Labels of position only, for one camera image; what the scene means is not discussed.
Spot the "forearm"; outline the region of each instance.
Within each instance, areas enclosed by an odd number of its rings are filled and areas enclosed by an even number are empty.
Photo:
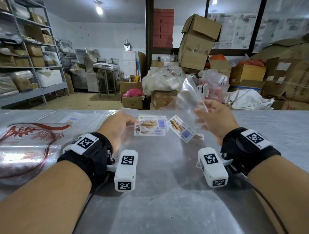
[[[0,202],[1,233],[71,234],[90,189],[84,171],[59,162]]]
[[[261,162],[248,174],[250,182],[267,198],[289,234],[309,230],[309,174],[281,156]],[[258,195],[278,233],[283,233],[272,211]]]

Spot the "ceiling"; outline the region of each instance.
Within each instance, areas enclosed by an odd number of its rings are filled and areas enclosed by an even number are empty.
[[[68,22],[145,23],[146,0],[100,1],[103,16],[97,14],[94,0],[44,0],[48,12]],[[175,25],[184,25],[194,13],[204,16],[205,7],[206,0],[154,0],[154,8],[175,9]]]

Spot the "stainless steel tabletop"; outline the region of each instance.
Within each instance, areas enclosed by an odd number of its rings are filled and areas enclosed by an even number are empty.
[[[175,114],[124,111],[134,117],[138,113],[167,118]],[[14,122],[30,115],[37,118],[43,113],[0,110],[0,117],[2,121]],[[97,113],[109,116],[112,112]],[[185,122],[190,121],[189,116],[177,114]],[[309,111],[234,111],[233,114],[240,126],[259,131],[283,157],[309,172]],[[138,152],[135,190],[123,194],[115,191],[113,183],[107,184],[90,201],[76,233],[276,233],[245,182],[230,177],[225,187],[212,189],[207,185],[202,171],[195,167],[197,151],[209,146],[219,152],[220,147],[211,133],[199,133],[205,136],[203,142],[186,144],[171,130],[166,136],[134,137],[133,128],[127,128],[120,152],[124,149]]]

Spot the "ceiling light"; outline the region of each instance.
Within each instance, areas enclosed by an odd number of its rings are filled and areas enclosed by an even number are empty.
[[[97,6],[96,10],[97,10],[97,13],[98,13],[99,15],[102,15],[102,14],[103,14],[103,10],[102,10],[102,8],[101,8],[100,6]]]

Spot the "shelving unit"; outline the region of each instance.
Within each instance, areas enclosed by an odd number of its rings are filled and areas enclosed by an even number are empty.
[[[47,11],[46,11],[45,6],[39,4],[35,1],[32,1],[32,0],[15,0],[15,2],[24,6],[24,7],[27,7],[27,8],[43,8],[44,13],[45,13],[45,17],[47,19],[46,25],[39,24],[39,23],[36,23],[36,22],[31,21],[29,19],[23,19],[21,17],[16,16],[14,14],[13,9],[12,9],[12,5],[11,5],[10,0],[7,1],[10,12],[6,12],[6,11],[3,11],[2,9],[0,9],[0,18],[8,20],[8,21],[11,21],[11,20],[14,21],[17,32],[18,32],[18,36],[20,36],[20,38],[22,39],[22,43],[20,45],[23,46],[24,50],[27,50],[26,44],[32,44],[32,45],[37,45],[37,46],[55,47],[57,56],[58,56],[59,61],[60,61],[60,66],[34,67],[32,61],[30,59],[30,56],[27,56],[27,58],[29,60],[31,67],[0,66],[0,73],[1,72],[5,73],[5,72],[12,72],[12,71],[19,71],[19,70],[23,70],[23,69],[31,70],[31,72],[32,72],[32,74],[35,78],[35,81],[38,82],[38,86],[39,86],[38,89],[34,89],[34,90],[31,90],[31,91],[28,91],[28,92],[22,92],[22,93],[13,94],[13,95],[10,95],[10,96],[4,97],[4,98],[0,98],[0,109],[1,109],[2,106],[10,105],[10,104],[13,104],[13,103],[16,103],[16,102],[24,101],[24,100],[39,97],[39,96],[41,96],[43,102],[45,104],[47,104],[47,101],[46,101],[46,98],[45,98],[44,95],[51,93],[51,92],[61,90],[61,89],[64,89],[65,94],[69,95],[68,86],[66,84],[66,78],[64,76],[63,66],[61,64],[60,54],[59,54],[58,48],[56,46],[56,41],[55,41],[55,38],[53,36],[52,28],[51,28],[50,23],[49,23],[49,19],[48,19],[48,15],[47,15]],[[40,26],[41,28],[48,28],[49,31],[50,31],[50,35],[53,37],[53,43],[54,44],[49,45],[49,44],[36,42],[36,41],[24,40],[24,38],[22,37],[22,34],[21,34],[21,29],[19,27],[20,24],[22,24],[22,25],[32,24],[32,25]],[[10,41],[10,40],[3,40],[3,39],[0,39],[0,42],[2,42],[4,44],[8,44],[8,45],[17,44],[17,43]],[[62,77],[62,83],[43,88],[41,83],[40,83],[40,80],[38,79],[38,75],[37,75],[36,70],[46,69],[46,68],[59,68],[60,73],[61,73],[61,77]]]

